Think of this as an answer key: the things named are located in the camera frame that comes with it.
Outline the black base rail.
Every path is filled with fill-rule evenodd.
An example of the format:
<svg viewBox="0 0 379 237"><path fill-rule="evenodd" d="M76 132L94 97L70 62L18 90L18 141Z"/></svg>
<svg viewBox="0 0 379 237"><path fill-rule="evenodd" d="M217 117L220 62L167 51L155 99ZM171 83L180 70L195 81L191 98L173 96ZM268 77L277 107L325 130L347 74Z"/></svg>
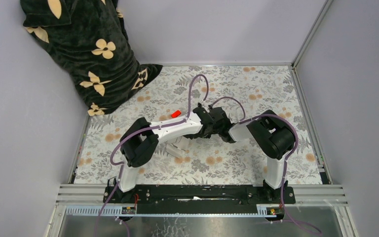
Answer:
<svg viewBox="0 0 379 237"><path fill-rule="evenodd" d="M296 203L294 190L286 184L273 189L268 184L254 185L136 185L130 191L106 186L103 202L158 203L166 200L237 200L242 204Z"/></svg>

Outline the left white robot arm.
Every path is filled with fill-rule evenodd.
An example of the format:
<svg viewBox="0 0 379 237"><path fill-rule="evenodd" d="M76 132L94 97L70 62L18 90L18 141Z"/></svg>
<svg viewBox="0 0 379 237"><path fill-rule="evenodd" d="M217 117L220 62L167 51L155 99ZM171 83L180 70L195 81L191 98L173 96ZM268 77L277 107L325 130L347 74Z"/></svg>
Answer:
<svg viewBox="0 0 379 237"><path fill-rule="evenodd" d="M139 167L152 158L158 144L179 137L210 138L214 134L227 136L227 130L233 125L220 107L196 107L186 116L166 121L148 122L146 118L137 119L120 139L114 149L110 162L115 165L114 155L120 151L124 156L114 196L122 203L133 198Z"/></svg>

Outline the black floral plush blanket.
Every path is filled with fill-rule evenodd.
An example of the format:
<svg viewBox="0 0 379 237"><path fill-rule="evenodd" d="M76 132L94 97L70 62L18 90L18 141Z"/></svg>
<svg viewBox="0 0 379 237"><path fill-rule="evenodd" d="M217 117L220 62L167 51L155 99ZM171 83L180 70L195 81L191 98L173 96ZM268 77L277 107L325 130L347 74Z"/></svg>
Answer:
<svg viewBox="0 0 379 237"><path fill-rule="evenodd" d="M141 64L115 0L22 0L23 26L71 77L89 116L113 113L161 72Z"/></svg>

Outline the red rectangular block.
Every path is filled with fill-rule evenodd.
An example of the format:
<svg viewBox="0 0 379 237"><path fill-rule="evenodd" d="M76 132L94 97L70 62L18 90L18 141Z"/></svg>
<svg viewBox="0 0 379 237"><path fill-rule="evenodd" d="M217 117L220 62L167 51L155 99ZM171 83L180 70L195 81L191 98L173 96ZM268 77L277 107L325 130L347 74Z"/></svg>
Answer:
<svg viewBox="0 0 379 237"><path fill-rule="evenodd" d="M176 110L175 112L173 112L172 114L171 114L171 118L178 118L178 117L180 117L182 115L182 112L180 111L180 110Z"/></svg>

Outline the floral patterned table cloth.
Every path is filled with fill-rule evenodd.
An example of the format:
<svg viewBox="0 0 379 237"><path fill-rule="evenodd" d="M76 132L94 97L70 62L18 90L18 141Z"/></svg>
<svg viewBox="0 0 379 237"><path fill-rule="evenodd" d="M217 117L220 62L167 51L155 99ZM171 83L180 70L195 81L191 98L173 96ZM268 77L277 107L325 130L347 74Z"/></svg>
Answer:
<svg viewBox="0 0 379 237"><path fill-rule="evenodd" d="M92 111L75 184L322 183L288 66L164 67Z"/></svg>

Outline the white cardboard paper box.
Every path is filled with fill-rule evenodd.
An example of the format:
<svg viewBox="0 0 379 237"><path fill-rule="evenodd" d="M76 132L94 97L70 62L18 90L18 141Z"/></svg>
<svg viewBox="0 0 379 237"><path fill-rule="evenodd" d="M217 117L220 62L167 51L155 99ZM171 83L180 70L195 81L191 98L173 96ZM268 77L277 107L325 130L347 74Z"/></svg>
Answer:
<svg viewBox="0 0 379 237"><path fill-rule="evenodd" d="M188 144L167 143L166 152L175 158L184 158L189 148Z"/></svg>

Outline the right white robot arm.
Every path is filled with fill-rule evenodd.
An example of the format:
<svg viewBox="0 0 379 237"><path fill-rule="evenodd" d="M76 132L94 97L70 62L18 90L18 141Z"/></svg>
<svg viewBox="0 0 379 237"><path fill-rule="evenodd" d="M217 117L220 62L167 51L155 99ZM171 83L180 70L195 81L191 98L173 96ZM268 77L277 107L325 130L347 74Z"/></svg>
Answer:
<svg viewBox="0 0 379 237"><path fill-rule="evenodd" d="M286 159L298 144L293 126L274 111L267 110L261 115L232 123L225 112L219 109L212 115L212 134L218 134L223 141L234 143L254 139L267 156L267 174L264 181L268 187L263 190L264 199L276 203L283 197L281 186L286 181Z"/></svg>

